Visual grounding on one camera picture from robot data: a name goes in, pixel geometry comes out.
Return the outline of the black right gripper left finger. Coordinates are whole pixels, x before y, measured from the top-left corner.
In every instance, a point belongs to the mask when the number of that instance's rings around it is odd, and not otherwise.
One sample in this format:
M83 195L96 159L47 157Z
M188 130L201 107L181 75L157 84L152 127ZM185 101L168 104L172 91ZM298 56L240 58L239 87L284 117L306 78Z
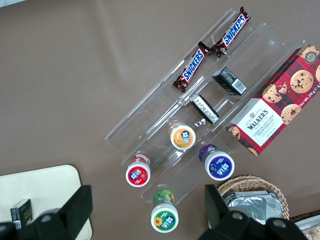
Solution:
M2 240L74 240L93 211L92 187L82 185L56 212L40 215L23 229L0 223Z

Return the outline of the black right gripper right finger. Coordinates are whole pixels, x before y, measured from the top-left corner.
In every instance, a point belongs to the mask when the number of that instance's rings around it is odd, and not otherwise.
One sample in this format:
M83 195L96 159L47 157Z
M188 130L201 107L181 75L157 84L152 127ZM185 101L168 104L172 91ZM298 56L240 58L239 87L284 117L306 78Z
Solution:
M305 235L290 220L270 218L260 224L240 211L231 211L217 187L204 187L204 206L211 225L200 240L305 240Z

